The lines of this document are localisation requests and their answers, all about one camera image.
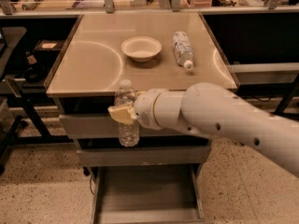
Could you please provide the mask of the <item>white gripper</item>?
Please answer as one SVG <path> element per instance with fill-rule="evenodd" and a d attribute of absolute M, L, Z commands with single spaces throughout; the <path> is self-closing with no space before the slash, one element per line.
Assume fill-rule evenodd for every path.
<path fill-rule="evenodd" d="M 132 105 L 110 106 L 108 113 L 118 123 L 133 124 L 137 120 L 143 128 L 161 130 L 154 114 L 155 103 L 161 93 L 161 89 L 137 91 L 134 107 Z"/>

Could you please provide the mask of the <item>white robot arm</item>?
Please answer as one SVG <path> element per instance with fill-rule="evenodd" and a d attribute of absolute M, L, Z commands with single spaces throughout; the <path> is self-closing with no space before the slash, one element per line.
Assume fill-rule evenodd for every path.
<path fill-rule="evenodd" d="M 152 89 L 133 102 L 111 106 L 108 112 L 118 123 L 136 121 L 146 129 L 170 129 L 207 139 L 226 137 L 257 149 L 299 176 L 299 123 L 267 113 L 218 85 L 197 83 L 185 91 Z"/>

